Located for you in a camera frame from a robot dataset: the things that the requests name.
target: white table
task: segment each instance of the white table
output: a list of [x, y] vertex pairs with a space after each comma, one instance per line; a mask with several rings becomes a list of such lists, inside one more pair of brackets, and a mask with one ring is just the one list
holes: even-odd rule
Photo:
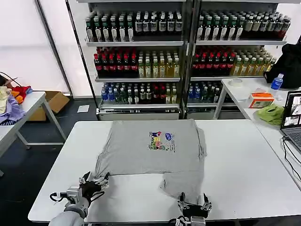
[[[197, 125], [204, 131], [208, 153], [200, 194], [205, 192], [213, 204], [209, 220], [301, 214], [298, 187], [250, 120], [197, 121]], [[64, 210], [67, 201], [54, 203], [49, 195], [65, 192], [94, 171], [110, 127], [110, 121], [75, 124], [29, 220], [48, 222]], [[162, 174], [111, 176], [110, 187], [92, 203], [85, 221], [154, 223], [178, 217], [176, 200], [159, 188], [162, 178]]]
[[[265, 121], [261, 120], [256, 111], [258, 109], [247, 108], [245, 105], [245, 100], [249, 97], [250, 92], [254, 92], [257, 88], [261, 88], [263, 90], [269, 90], [270, 84], [266, 83], [264, 78], [243, 78], [243, 86], [242, 87], [233, 87], [229, 84], [232, 79], [222, 79], [223, 88], [221, 92], [221, 98], [217, 104], [217, 108], [214, 113], [214, 118], [217, 119], [221, 110], [221, 106], [224, 100], [226, 93], [230, 95], [234, 103], [237, 105], [241, 113], [247, 118], [251, 119], [264, 138], [267, 140], [269, 145], [274, 150], [275, 154], [278, 156], [280, 161], [283, 163], [289, 174], [292, 176], [297, 186], [301, 190], [301, 181], [294, 174], [289, 163], [284, 159], [284, 148], [282, 145], [281, 138], [283, 137], [283, 133], [280, 131], [280, 126], [269, 125]], [[285, 106], [285, 101], [287, 97], [288, 90], [281, 89], [278, 91], [278, 95], [282, 97], [281, 101], [275, 100], [274, 103], [279, 106]], [[292, 150], [292, 152], [296, 155], [296, 157], [301, 161], [301, 153], [295, 148], [293, 144], [287, 142], [288, 146]], [[293, 158], [293, 155], [290, 154], [289, 150], [287, 150], [288, 155], [287, 158], [296, 169], [299, 174], [301, 174], [301, 165]]]
[[25, 100], [21, 104], [23, 110], [26, 112], [26, 115], [19, 120], [15, 125], [12, 126], [0, 126], [0, 157], [5, 153], [5, 151], [9, 148], [9, 146], [14, 142], [16, 137], [19, 137], [20, 140], [29, 147], [31, 145], [63, 145], [63, 143], [28, 143], [25, 138], [20, 134], [19, 129], [26, 123], [26, 121], [31, 117], [31, 115], [40, 107], [42, 106], [46, 115], [52, 121], [59, 134], [66, 140], [66, 135], [64, 134], [62, 128], [60, 127], [59, 123], [57, 122], [49, 104], [45, 99], [46, 93], [37, 91], [32, 92], [26, 95]]

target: metal shelf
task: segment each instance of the metal shelf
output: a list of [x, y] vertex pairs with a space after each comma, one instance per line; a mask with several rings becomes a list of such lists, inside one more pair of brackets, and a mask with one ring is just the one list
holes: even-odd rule
[[214, 2], [255, 2], [255, 3], [292, 3], [299, 4], [300, 0], [202, 0]]
[[233, 78], [240, 78], [240, 79], [245, 79], [245, 78], [262, 78], [262, 76], [237, 76], [237, 77], [232, 77], [232, 76], [219, 76], [219, 77], [191, 77], [190, 81], [221, 81], [222, 79], [233, 79]]
[[102, 2], [175, 2], [186, 0], [77, 0], [78, 3], [102, 3]]
[[[188, 103], [188, 108], [216, 107], [217, 103]], [[236, 107], [235, 103], [223, 103], [223, 107]]]
[[197, 46], [283, 46], [286, 44], [286, 41], [272, 41], [272, 40], [200, 40], [197, 41], [196, 45]]
[[159, 109], [159, 110], [179, 110], [178, 104], [153, 104], [153, 105], [100, 105], [100, 110], [146, 110], [146, 109]]
[[127, 78], [121, 78], [121, 79], [115, 79], [115, 78], [97, 78], [95, 79], [96, 82], [157, 82], [157, 81], [180, 81], [181, 78], [136, 78], [136, 79], [127, 79]]
[[110, 46], [182, 46], [184, 41], [102, 41], [87, 42], [89, 47], [110, 47]]

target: roll of tape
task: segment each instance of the roll of tape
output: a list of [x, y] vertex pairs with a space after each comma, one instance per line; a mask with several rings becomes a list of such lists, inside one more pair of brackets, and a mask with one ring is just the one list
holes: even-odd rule
[[230, 81], [231, 86], [241, 87], [243, 85], [243, 81], [239, 78], [234, 78]]

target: red cloth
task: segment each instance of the red cloth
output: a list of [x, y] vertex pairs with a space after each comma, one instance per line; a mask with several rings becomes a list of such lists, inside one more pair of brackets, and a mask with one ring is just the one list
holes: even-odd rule
[[16, 91], [16, 92], [19, 92], [19, 95], [18, 96], [21, 96], [23, 101], [26, 97], [26, 90], [31, 88], [31, 86], [17, 86], [17, 87], [13, 87], [12, 90], [13, 91]]

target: paper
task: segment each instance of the paper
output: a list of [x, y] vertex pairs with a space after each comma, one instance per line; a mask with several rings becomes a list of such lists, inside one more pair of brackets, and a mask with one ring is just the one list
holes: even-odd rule
[[79, 106], [79, 109], [77, 110], [77, 113], [88, 112], [89, 111], [89, 107], [90, 107], [90, 105], [81, 105], [81, 106]]

